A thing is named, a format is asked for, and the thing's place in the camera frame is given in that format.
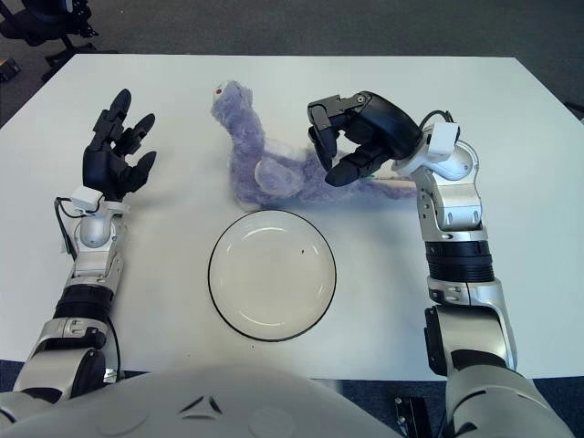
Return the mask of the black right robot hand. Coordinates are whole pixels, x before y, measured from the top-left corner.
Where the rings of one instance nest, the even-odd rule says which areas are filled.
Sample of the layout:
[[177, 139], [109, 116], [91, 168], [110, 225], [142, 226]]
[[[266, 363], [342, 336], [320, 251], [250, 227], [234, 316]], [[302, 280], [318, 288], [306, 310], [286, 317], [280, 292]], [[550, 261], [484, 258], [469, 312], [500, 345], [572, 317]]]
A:
[[360, 91], [349, 98], [334, 95], [308, 104], [308, 137], [333, 187], [374, 174], [385, 162], [410, 157], [421, 128], [384, 97]]

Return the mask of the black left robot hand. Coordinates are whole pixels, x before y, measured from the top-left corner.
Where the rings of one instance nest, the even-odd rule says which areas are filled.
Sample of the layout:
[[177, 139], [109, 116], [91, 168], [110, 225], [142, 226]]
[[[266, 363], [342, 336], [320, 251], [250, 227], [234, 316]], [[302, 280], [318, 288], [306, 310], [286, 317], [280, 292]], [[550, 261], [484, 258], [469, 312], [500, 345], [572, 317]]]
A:
[[155, 116], [144, 116], [134, 127], [123, 123], [131, 104], [131, 93], [122, 89], [94, 125], [94, 136], [83, 153], [83, 185], [101, 192], [107, 201], [122, 202], [127, 193], [146, 184], [157, 152], [150, 151], [130, 165], [126, 158], [140, 147], [154, 125]]

